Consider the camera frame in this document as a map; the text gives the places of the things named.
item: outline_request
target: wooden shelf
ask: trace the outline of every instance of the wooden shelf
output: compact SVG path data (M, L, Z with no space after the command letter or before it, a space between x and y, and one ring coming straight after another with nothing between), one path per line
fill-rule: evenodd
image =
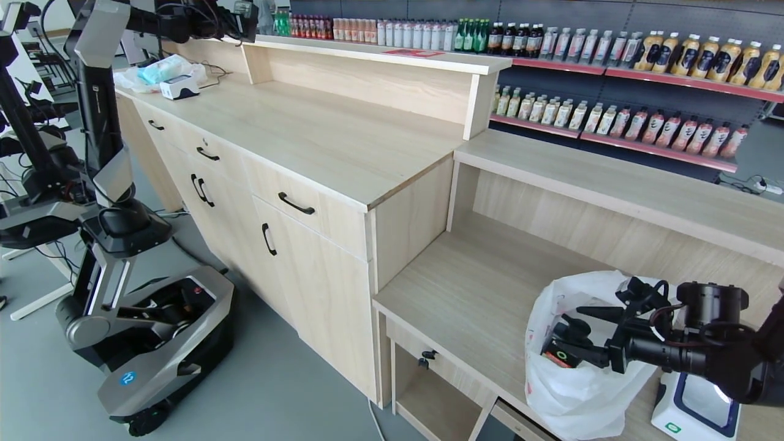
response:
M545 126L544 124L537 124L536 122L526 121L524 119L509 118L506 116L490 114L490 121L501 122L509 126L524 127L526 129L538 130L539 132L552 133L567 138L576 138L580 132L569 129L562 129L556 126Z
M664 84L673 84L675 86L692 87L694 89L710 90L713 92L738 95L740 97L749 97L758 100L772 101L775 103L784 103L784 92L754 89L748 86L738 86L728 82L715 82L709 79L681 77L678 75L659 74L649 71L635 71L634 69L624 69L620 67L608 67L604 74L608 77L661 82Z
M625 148L627 150L641 151L650 155L662 156L663 158L675 159L682 162L689 162L690 164L709 167L711 169L717 169L728 173L735 173L738 171L738 164L735 162L730 162L726 159L706 158L705 156L692 155L686 153L685 151L676 151L671 148L661 148L655 145L629 141L622 138L597 135L596 133L582 132L579 134L579 137L581 140L612 145L615 147Z

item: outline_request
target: drawer handle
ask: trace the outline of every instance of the drawer handle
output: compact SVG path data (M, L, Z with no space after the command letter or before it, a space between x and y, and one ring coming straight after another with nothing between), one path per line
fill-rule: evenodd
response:
M264 242L267 244L267 250L273 256L277 256L278 255L278 251L272 249L272 247L270 246L270 241L269 241L269 239L267 239L267 231L269 231L269 230L270 230L270 225L269 224L264 224L264 225L261 226L261 234L264 235Z
M202 202L207 202L207 198L198 190L198 187L196 186L196 178L197 176L194 173L191 173L191 184L194 185L194 190L196 191L198 198L201 199Z
M310 214L316 213L316 209L315 209L315 208L313 208L312 206L311 206L311 207L308 207L308 208L302 208L301 206L297 206L296 204L292 204L292 203L291 203L291 202L290 202L290 201L287 199L287 198L288 198L288 195L286 195L286 194L285 194L283 191L281 191L280 193L278 193L278 198L280 198L280 199L281 199L281 201L283 201L283 202L286 202L286 203L287 203L287 204L289 204L290 206L292 206L292 207L294 207L294 208L298 209L299 211L301 211L301 212L303 212L303 213L305 213L305 214L308 214L308 215L310 215Z
M198 178L198 187L201 189L201 193L204 195L204 198L202 200L204 202L207 202L207 205L214 207L215 204L212 203L211 200L207 199L207 193L204 192L204 180L201 178Z
M165 128L164 126L157 126L157 125L155 125L155 121L153 121L152 119L148 119L147 120L147 124L149 124L150 126L152 126L153 129L156 129L156 130L163 130Z
M198 151L199 155L204 156L207 159L211 159L213 161L219 161L220 160L220 156L212 156L209 153L205 153L204 152L204 148L196 147L196 151Z

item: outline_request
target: drawer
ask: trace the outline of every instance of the drawer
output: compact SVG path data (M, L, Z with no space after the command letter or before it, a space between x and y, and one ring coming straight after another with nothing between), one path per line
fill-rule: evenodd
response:
M433 350L432 346L422 342L390 319L387 319L387 336L417 359L422 358L422 352ZM435 360L428 360L428 367L482 407L498 398L478 379L471 377L466 371L458 368L453 361L443 354L436 354Z
M301 178L289 176L247 153L245 161L253 193L346 250L369 261L365 214L319 191Z
M539 428L528 417L502 400L495 402L490 414L525 441L558 441L558 438Z

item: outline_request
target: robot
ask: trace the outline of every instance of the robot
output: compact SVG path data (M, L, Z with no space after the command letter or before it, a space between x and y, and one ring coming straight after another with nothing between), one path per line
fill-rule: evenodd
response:
M18 56L11 34L40 14L30 2L10 3L0 31L0 105L15 135L3 139L0 155L23 152L32 164L22 180L27 194L0 206L0 245L27 249L79 233L85 256L56 316L71 349L106 374L98 398L110 419L144 436L231 350L235 288L202 266L126 293L135 259L168 241L172 227L134 198L114 51L126 29L177 43L224 35L253 41L258 9L242 1L233 12L215 0L85 2L66 43L78 78L84 161L61 140L45 141L7 71Z

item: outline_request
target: package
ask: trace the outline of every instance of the package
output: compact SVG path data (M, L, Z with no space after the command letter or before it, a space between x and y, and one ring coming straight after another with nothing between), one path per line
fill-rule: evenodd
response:
M654 285L656 279L641 278ZM603 271L571 275L553 281L534 303L525 333L526 402L543 422L562 439L593 439L618 436L624 413L643 388L656 366L632 361L625 374L600 369L590 363L564 368L544 355L554 324L579 306L623 306L615 296L627 281L621 272ZM590 339L604 345L615 325L590 322Z

